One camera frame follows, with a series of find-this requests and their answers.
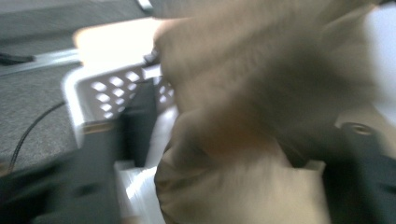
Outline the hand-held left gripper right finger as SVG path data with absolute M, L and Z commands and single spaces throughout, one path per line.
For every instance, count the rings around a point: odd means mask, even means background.
M 313 135 L 283 135 L 291 164 L 325 163 L 321 180 L 331 224 L 396 224 L 396 160 L 385 154 L 382 134 L 344 124 Z

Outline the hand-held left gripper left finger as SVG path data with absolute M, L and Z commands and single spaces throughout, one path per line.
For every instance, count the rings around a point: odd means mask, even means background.
M 60 187 L 37 224 L 132 224 L 139 205 L 127 191 L 126 172 L 145 165 L 157 119 L 154 85 L 138 84 L 126 109 L 111 118 L 93 115 L 93 99 L 75 88 L 65 92 L 78 125 L 78 149 L 58 161 Z

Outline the white perforated plastic basket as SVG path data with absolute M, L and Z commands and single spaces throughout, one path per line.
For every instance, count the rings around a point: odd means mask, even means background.
M 64 224 L 165 224 L 154 175 L 177 116 L 159 66 L 80 67 L 64 80 L 77 142 L 54 206 Z

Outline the tan pants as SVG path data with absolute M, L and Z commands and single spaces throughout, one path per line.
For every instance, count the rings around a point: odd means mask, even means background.
M 383 0 L 226 0 L 165 25 L 155 45 L 178 110 L 155 175 L 165 224 L 331 224 L 322 161 L 283 135 L 384 132 L 369 13 Z

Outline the wooden table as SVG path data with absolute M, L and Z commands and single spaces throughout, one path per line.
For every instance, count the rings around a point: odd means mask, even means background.
M 74 33 L 73 41 L 86 67 L 140 63 L 153 50 L 153 39 L 162 23 L 145 18 L 86 27 Z

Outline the white table cover board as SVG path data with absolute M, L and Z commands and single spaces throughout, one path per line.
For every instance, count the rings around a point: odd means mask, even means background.
M 365 30 L 381 94 L 376 106 L 386 117 L 396 118 L 396 4 L 372 10 L 366 17 Z

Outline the metal rail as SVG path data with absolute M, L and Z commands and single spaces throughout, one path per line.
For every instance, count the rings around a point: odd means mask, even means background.
M 78 62 L 77 49 L 63 49 L 27 56 L 0 53 L 0 77 Z

